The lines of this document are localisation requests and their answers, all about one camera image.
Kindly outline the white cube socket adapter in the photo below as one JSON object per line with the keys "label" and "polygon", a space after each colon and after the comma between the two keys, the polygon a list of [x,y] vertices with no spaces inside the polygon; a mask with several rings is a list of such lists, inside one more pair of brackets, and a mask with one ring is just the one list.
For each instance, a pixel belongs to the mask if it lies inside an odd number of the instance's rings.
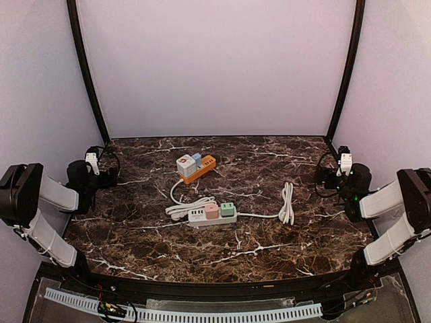
{"label": "white cube socket adapter", "polygon": [[185,154],[176,160],[178,173],[185,178],[192,176],[197,171],[197,164],[194,158]]}

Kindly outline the blue plug adapter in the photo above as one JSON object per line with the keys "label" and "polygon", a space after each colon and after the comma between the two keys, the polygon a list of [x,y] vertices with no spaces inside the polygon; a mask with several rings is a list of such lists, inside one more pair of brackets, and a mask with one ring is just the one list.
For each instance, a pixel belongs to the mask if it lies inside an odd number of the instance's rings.
{"label": "blue plug adapter", "polygon": [[195,153],[191,156],[193,158],[193,160],[195,161],[196,164],[196,168],[200,169],[202,168],[202,156],[200,153]]}

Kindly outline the white power strip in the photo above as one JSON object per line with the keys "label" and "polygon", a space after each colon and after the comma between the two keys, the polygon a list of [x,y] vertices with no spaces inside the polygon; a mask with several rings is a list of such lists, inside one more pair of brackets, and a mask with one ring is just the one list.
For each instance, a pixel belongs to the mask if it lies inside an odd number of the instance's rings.
{"label": "white power strip", "polygon": [[206,215],[205,209],[193,209],[188,211],[188,221],[191,227],[204,227],[209,225],[223,225],[229,223],[236,223],[237,211],[236,207],[233,207],[233,215],[222,217],[221,209],[218,210],[219,214],[217,218],[209,219]]}

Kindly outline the orange power strip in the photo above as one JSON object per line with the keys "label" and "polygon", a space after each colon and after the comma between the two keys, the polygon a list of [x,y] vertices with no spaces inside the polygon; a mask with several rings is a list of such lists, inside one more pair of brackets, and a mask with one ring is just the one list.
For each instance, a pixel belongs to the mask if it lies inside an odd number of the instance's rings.
{"label": "orange power strip", "polygon": [[206,155],[205,157],[201,158],[201,167],[197,168],[197,171],[195,173],[191,174],[189,177],[185,177],[184,175],[180,174],[180,178],[186,185],[188,185],[196,181],[200,177],[204,176],[206,173],[208,173],[210,170],[213,170],[215,167],[216,159],[210,155]]}

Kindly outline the green plug adapter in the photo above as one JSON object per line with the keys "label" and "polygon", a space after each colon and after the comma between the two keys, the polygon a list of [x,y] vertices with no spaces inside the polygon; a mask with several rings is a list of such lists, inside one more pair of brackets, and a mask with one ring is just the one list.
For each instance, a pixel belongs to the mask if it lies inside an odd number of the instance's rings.
{"label": "green plug adapter", "polygon": [[235,216],[236,207],[234,203],[222,203],[220,205],[221,217],[233,217]]}

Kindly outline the pink plug adapter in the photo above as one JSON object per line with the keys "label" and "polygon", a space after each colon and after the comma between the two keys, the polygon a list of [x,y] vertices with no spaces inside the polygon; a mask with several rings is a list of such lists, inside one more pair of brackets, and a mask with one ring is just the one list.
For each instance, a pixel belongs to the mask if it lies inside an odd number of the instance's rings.
{"label": "pink plug adapter", "polygon": [[219,207],[217,204],[206,205],[204,207],[205,216],[207,220],[219,218]]}

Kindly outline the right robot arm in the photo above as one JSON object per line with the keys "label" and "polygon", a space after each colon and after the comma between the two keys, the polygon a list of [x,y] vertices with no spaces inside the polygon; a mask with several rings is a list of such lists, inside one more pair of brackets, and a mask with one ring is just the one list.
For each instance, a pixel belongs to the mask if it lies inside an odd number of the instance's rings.
{"label": "right robot arm", "polygon": [[375,191],[369,190],[370,169],[354,163],[348,171],[317,166],[314,185],[334,190],[352,222],[376,219],[395,209],[403,214],[378,239],[356,252],[350,268],[365,271],[403,254],[430,234],[430,168],[402,169],[397,178]]}

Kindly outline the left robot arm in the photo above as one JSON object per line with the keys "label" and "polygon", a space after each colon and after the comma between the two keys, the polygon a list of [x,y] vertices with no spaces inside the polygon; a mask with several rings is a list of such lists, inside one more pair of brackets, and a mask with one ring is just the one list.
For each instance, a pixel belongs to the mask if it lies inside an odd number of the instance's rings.
{"label": "left robot arm", "polygon": [[68,183],[44,174],[40,163],[9,166],[1,178],[1,220],[56,265],[82,275],[89,271],[83,252],[67,243],[46,220],[42,201],[66,215],[85,215],[96,204],[96,193],[117,185],[118,167],[96,173],[78,160],[67,168]]}

